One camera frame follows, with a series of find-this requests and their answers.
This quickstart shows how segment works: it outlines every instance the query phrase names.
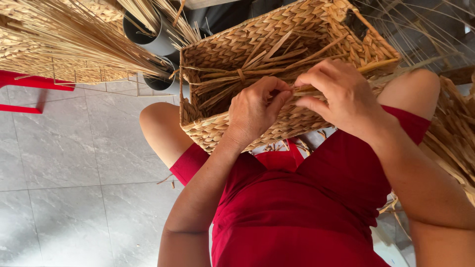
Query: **forearm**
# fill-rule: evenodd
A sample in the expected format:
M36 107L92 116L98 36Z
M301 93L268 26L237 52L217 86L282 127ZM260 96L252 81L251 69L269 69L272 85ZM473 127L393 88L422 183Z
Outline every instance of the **forearm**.
M426 157L399 125L380 131L369 144L410 219L475 229L475 209L460 185Z
M218 146L178 196L164 231L208 232L234 162L244 148L231 133Z

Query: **woven basket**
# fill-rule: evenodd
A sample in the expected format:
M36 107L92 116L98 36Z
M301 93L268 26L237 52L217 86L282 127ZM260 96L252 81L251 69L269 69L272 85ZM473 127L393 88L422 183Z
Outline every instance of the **woven basket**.
M342 23L349 10L368 27L363 40ZM341 41L331 45L338 38ZM266 58L264 51L273 56ZM296 63L310 55L317 56ZM232 97L265 75L291 84L322 58L339 57L367 78L375 78L392 72L400 59L399 53L346 0L294 2L184 47L180 57L180 78L190 83L190 100L180 96L180 125L207 152L214 149L228 128L227 110ZM331 126L315 112L295 106L297 99L286 104L276 123L245 151Z

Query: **red skirt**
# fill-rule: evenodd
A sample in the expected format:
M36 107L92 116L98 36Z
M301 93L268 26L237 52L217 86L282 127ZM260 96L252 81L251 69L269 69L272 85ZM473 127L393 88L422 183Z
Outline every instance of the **red skirt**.
M422 141L429 120L383 108ZM207 159L193 144L170 170L186 185ZM213 220L214 266L387 266L369 226L391 187L367 143L337 130L294 172L266 166L249 153L236 160Z

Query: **person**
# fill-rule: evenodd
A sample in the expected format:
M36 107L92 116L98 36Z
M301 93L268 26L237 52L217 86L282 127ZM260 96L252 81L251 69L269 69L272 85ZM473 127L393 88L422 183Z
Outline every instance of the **person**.
M338 128L295 172L267 170L241 153L293 95L276 77L232 99L229 128L209 156L181 130L177 106L142 111L145 138L185 185L163 227L158 266L210 266L212 222L213 266L388 266L373 251L370 226L391 188L409 219L418 267L473 266L475 209L417 147L436 108L437 75L406 73L376 98L357 69L337 59L294 85L320 90L328 103L296 104Z

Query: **tile grout line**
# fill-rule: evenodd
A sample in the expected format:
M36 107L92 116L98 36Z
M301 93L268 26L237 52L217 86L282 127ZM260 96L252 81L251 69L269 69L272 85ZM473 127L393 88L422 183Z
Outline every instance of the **tile grout line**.
M8 86L7 86L7 98L8 98L8 104L10 104L10 95L8 93ZM25 172L25 164L23 164L23 156L21 155L21 149L20 149L20 141L18 140L18 131L17 131L17 125L15 124L15 118L13 117L13 112L10 113L11 115L11 120L13 122L13 128L15 129L15 136L17 138L17 147L18 147L18 153L20 154L20 160L21 160L21 168L23 170L23 177L25 179L25 187L28 190L28 183L27 183L27 174Z
M38 104L38 103L48 103L48 102L61 101L61 100L67 100L67 99L75 99L75 98L81 98L81 97L86 97L86 96L85 95L75 96L75 97L69 97L69 98L64 98L64 99L56 99L56 100L48 100L48 101L43 101L43 102L30 103L30 104L23 104L23 105L18 105L18 106L34 105L34 104Z
M87 119L89 121L89 130L91 131L91 141L92 141L92 148L94 149L95 165L97 167L97 177L99 178L99 185L101 186L101 191L102 191L101 174L99 173L99 164L97 163L97 154L95 153L94 136L92 135L91 116L89 115L89 107L87 106L87 98L85 96L84 96L84 101L86 102Z
M7 98L8 98L8 104L10 104L10 95L8 93L8 86L7 86ZM35 213L33 212L33 203L31 203L31 196L28 190L27 176L25 173L25 164L23 164L23 156L21 155L20 142L18 140L18 133L17 133L17 126L15 124L15 119L13 118L13 113L11 113L10 115L11 115L11 120L13 121L13 128L15 129L15 136L17 138L18 153L20 154L21 167L23 169L23 177L25 178L26 191L28 193L28 200L30 201L31 215L33 216L33 223L35 224L36 240L38 240L38 247L39 247L39 253L41 255L41 262L42 262L42 266L44 266L45 260L43 259L43 252L41 251L41 243L39 242L38 228L36 226Z
M93 185L77 185L77 186L65 186L65 187L45 187L45 188L35 188L35 189L15 189L15 190L3 190L0 192L12 192L12 191L23 191L23 190L42 190L42 189L61 189L61 188L76 188L76 187L90 187L90 186L109 186L109 185L126 185L126 184L141 184L141 183L158 183L160 181L142 181L142 182L126 182L126 183L111 183L111 184L93 184Z
M43 259L43 252L41 251L41 243L39 242L38 228L36 227L35 213L33 212L33 203L31 203L31 196L29 195L29 190L27 190L27 192L28 192L28 199L30 200L31 215L33 215L33 222L35 223L36 239L38 240L39 253L41 255L41 261L43 262L43 266L44 266L45 260Z
M89 120L89 129L91 130L92 147L94 148L95 164L97 166L97 177L99 178L99 186L101 187L102 205L104 207L104 216L105 216L105 223L107 225L107 234L109 235L109 244L111 245L112 263L114 264L114 267L115 267L115 257L114 257L114 250L112 249L111 231L109 229L109 220L107 219L107 211L105 211L104 192L102 190L101 174L99 173L99 164L97 163L97 154L95 153L94 137L92 135L91 116L89 115L89 107L87 106L86 96L84 96L84 101L86 102L87 118Z
M107 211L105 210L104 192L102 191L102 185L100 185L100 187L101 187L101 194L102 194L102 204L104 205L105 223L107 224L107 233L109 234L109 243L111 244L112 262L114 263L114 267L115 267L115 257L114 257L114 250L112 249L111 231L109 229L109 220L107 219Z

